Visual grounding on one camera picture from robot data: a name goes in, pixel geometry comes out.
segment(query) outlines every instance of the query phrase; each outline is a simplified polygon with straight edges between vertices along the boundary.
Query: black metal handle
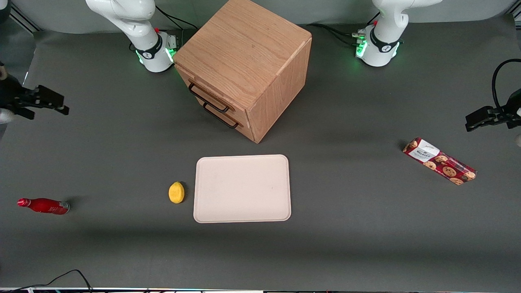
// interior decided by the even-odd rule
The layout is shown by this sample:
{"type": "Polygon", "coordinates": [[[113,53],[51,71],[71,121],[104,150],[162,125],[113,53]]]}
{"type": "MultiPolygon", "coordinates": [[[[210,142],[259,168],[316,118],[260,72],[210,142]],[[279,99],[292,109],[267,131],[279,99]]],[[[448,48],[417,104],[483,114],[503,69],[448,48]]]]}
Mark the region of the black metal handle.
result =
{"type": "Polygon", "coordinates": [[[228,126],[229,128],[231,128],[231,129],[236,129],[236,128],[237,128],[237,126],[239,125],[238,122],[235,122],[235,125],[230,125],[230,124],[226,123],[226,121],[222,120],[219,116],[215,115],[212,111],[208,110],[208,109],[206,108],[206,105],[210,105],[210,104],[208,104],[208,103],[204,103],[204,105],[203,105],[203,109],[204,109],[205,111],[207,111],[208,113],[210,113],[212,116],[214,116],[215,118],[217,118],[219,121],[221,121],[224,125],[228,126]]]}
{"type": "Polygon", "coordinates": [[[198,93],[194,92],[192,90],[192,88],[195,86],[195,83],[191,82],[190,83],[190,86],[188,87],[188,90],[193,94],[195,95],[196,97],[198,97],[199,99],[201,99],[205,104],[208,104],[210,107],[214,108],[215,110],[219,111],[220,113],[226,113],[226,111],[228,111],[230,109],[230,107],[226,106],[224,109],[219,109],[217,106],[215,106],[214,104],[210,103],[209,101],[207,101],[205,98],[203,98],[201,95],[199,95],[198,93]]]}

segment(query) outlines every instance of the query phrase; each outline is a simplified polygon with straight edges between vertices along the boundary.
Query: white label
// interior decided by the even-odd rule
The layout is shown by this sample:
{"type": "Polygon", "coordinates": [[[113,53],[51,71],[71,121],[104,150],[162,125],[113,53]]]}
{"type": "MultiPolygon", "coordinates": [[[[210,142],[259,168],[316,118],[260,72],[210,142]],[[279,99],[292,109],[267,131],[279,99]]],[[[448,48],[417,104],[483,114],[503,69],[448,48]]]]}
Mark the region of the white label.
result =
{"type": "Polygon", "coordinates": [[[440,150],[437,149],[434,145],[426,142],[425,140],[421,140],[420,144],[417,148],[413,149],[409,155],[417,160],[422,162],[426,162],[433,157],[437,156],[440,153],[440,150]]]}

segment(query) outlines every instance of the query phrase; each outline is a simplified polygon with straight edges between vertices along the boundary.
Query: yellow lemon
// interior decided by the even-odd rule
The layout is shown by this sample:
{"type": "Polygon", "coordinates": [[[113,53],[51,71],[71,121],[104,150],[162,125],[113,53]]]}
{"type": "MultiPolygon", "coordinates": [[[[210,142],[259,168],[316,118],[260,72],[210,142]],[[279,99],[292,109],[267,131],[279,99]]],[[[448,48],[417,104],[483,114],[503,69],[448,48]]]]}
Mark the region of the yellow lemon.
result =
{"type": "Polygon", "coordinates": [[[184,188],[180,182],[176,182],[168,189],[168,197],[173,203],[181,203],[184,199],[184,188]]]}

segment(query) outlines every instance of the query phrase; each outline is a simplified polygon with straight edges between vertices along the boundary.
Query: wood grain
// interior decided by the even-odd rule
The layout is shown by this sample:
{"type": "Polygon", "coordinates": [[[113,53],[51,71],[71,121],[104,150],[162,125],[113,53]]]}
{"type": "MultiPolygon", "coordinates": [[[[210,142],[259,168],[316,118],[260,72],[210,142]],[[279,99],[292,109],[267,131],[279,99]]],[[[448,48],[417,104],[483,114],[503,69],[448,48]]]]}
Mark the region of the wood grain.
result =
{"type": "MultiPolygon", "coordinates": [[[[194,82],[195,77],[192,76],[190,73],[184,71],[182,68],[177,68],[177,71],[181,78],[183,79],[184,83],[187,85],[187,87],[194,82]]],[[[219,100],[216,100],[214,98],[214,95],[209,95],[207,91],[204,89],[201,89],[200,87],[194,87],[192,89],[194,92],[202,96],[204,99],[209,101],[210,103],[214,104],[218,108],[224,108],[227,104],[222,103],[219,100]]],[[[194,97],[198,102],[199,105],[203,106],[204,102],[197,97],[194,97]]],[[[248,121],[248,117],[246,115],[246,112],[243,109],[240,108],[233,108],[233,105],[229,105],[230,109],[226,111],[226,113],[220,113],[213,108],[207,106],[207,109],[210,110],[212,113],[220,117],[222,120],[224,120],[226,123],[230,125],[234,125],[235,122],[238,122],[239,125],[237,126],[236,130],[240,133],[242,133],[244,136],[249,138],[250,140],[254,141],[253,138],[253,132],[250,127],[250,122],[248,121]]]]}
{"type": "Polygon", "coordinates": [[[304,86],[311,39],[249,0],[229,0],[174,58],[196,93],[231,107],[212,113],[259,143],[304,86]]]}
{"type": "Polygon", "coordinates": [[[230,0],[174,58],[250,108],[310,38],[306,30],[249,0],[230,0]]]}
{"type": "Polygon", "coordinates": [[[255,142],[261,141],[304,87],[310,50],[311,39],[248,111],[255,142]]]}

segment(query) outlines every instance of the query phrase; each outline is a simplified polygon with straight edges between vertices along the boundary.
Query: red cookie package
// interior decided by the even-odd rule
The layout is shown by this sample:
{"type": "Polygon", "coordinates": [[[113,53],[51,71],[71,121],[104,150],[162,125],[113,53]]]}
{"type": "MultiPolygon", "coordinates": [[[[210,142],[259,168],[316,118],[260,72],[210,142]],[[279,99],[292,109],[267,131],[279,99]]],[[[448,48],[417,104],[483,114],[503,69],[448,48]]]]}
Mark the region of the red cookie package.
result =
{"type": "Polygon", "coordinates": [[[403,152],[456,185],[476,178],[476,170],[441,152],[419,137],[411,141],[403,152]]]}

